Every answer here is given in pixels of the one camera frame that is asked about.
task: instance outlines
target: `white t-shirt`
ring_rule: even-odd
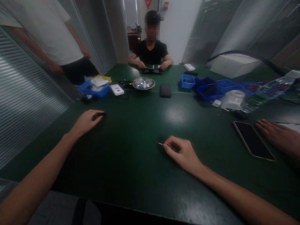
[[[0,0],[0,25],[25,28],[58,65],[83,58],[65,22],[70,19],[58,0]]]

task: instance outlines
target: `small white box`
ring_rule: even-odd
[[[195,67],[193,67],[191,64],[187,63],[184,65],[184,67],[188,70],[188,71],[194,71]]]
[[[209,62],[211,71],[226,76],[228,78],[235,78],[240,75],[251,72],[260,60],[254,59],[242,54],[228,54],[220,55],[213,61]]]
[[[124,94],[123,89],[119,85],[117,85],[117,84],[111,85],[110,88],[111,88],[111,90],[113,91],[113,93],[115,95]]]

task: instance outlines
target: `water bottle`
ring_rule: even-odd
[[[252,96],[244,100],[240,110],[250,113],[273,98],[280,96],[289,89],[294,81],[300,78],[300,71],[292,70],[284,77],[273,80],[260,87]]]

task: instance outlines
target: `stainless steel bowl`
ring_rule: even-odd
[[[146,82],[146,85],[149,84],[150,87],[143,88],[144,81]],[[146,91],[146,90],[150,90],[151,88],[153,88],[155,86],[155,81],[153,79],[150,79],[150,78],[147,78],[147,77],[140,77],[138,79],[135,79],[132,82],[132,86],[135,89],[138,89],[138,90],[141,90],[141,91]]]

